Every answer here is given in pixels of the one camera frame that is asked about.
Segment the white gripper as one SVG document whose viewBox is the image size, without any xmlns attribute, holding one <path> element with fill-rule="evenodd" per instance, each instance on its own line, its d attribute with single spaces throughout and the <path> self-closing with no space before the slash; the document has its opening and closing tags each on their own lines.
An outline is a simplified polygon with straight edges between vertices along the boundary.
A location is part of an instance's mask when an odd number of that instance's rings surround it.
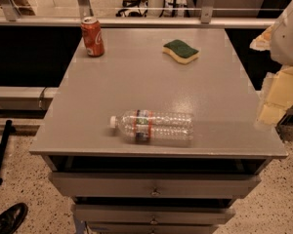
<svg viewBox="0 0 293 234">
<path fill-rule="evenodd" d="M 293 0 L 268 27 L 252 40 L 255 51 L 271 50 L 272 60 L 291 66 L 282 66 L 273 74 L 268 72 L 260 92 L 257 121 L 264 125 L 276 125 L 293 105 Z"/>
</svg>

